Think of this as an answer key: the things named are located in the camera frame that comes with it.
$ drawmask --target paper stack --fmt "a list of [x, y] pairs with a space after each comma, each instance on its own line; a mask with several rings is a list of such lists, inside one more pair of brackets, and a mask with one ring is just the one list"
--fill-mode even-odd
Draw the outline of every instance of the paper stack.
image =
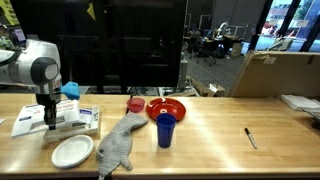
[[281, 95], [280, 98], [286, 102], [293, 110], [310, 112], [320, 112], [320, 102], [315, 99], [308, 99], [303, 96]]

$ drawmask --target blue label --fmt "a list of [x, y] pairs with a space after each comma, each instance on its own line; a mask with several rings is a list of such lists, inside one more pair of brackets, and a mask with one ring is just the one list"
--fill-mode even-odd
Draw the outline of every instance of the blue label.
[[88, 114], [88, 115], [91, 115], [92, 112], [91, 111], [88, 111], [88, 110], [80, 110], [80, 113], [81, 114]]
[[25, 121], [25, 120], [29, 120], [31, 119], [31, 116], [27, 116], [27, 117], [24, 117], [24, 118], [20, 118], [19, 121]]

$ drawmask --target red bowl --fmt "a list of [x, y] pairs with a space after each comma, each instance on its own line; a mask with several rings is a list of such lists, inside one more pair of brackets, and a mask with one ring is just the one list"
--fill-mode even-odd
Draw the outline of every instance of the red bowl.
[[144, 107], [144, 100], [141, 98], [131, 98], [127, 101], [127, 106], [131, 112], [140, 112]]

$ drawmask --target white plate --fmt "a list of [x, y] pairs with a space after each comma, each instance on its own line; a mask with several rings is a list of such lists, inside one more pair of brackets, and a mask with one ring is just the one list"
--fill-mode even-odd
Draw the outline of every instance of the white plate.
[[69, 168], [87, 159], [93, 150], [93, 141], [86, 135], [78, 135], [63, 141], [54, 151], [51, 161], [58, 168]]

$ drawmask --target red plate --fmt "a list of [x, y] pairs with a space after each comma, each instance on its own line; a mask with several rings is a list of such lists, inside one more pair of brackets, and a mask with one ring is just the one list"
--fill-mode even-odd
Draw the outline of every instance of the red plate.
[[170, 98], [158, 98], [150, 101], [147, 104], [146, 111], [152, 119], [156, 119], [160, 113], [170, 113], [176, 117], [177, 121], [183, 119], [186, 114], [184, 105]]

